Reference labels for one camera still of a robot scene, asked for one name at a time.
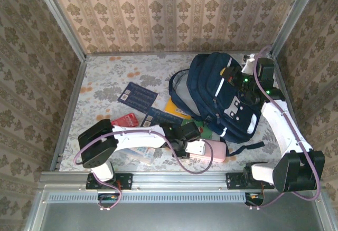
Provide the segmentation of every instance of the backpack strap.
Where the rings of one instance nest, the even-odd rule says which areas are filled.
[[[258,143],[255,143],[255,144],[250,144],[250,145],[247,145],[247,146],[243,145],[239,149],[237,149],[236,151],[234,151],[232,153],[229,152],[229,149],[227,147],[226,156],[227,157],[235,156],[235,155],[238,155],[239,153],[242,153],[242,151],[245,150],[245,149],[251,150],[251,149],[261,148],[261,147],[264,147],[264,146],[265,146],[264,142],[261,141],[261,142],[258,142]]]

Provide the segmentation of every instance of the red card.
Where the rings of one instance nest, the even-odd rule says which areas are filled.
[[[137,127],[139,124],[135,114],[129,113],[117,120],[112,121],[111,125],[116,125],[120,127]]]

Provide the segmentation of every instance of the blue card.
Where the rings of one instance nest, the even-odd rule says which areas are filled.
[[[176,117],[172,114],[160,111],[159,109],[155,109],[150,107],[146,117],[141,123],[141,127],[151,127],[155,124],[160,123],[172,123],[172,124],[182,124],[183,119]]]
[[[156,97],[157,93],[154,91],[148,90],[133,82],[129,82],[127,88],[117,101],[140,112],[147,113]]]

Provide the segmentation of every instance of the backpack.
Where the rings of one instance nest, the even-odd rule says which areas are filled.
[[[169,94],[179,109],[203,121],[223,140],[243,143],[256,131],[261,106],[241,102],[239,88],[220,74],[230,66],[240,67],[227,53],[198,54],[189,69],[171,77]]]

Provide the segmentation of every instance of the patterned wallpaper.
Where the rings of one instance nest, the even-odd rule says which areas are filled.
[[[79,61],[43,0],[0,0],[0,230],[20,230]]]
[[[310,0],[278,56],[298,125],[326,156],[322,175],[338,215],[338,0]]]
[[[88,53],[258,50],[294,0],[58,0]]]

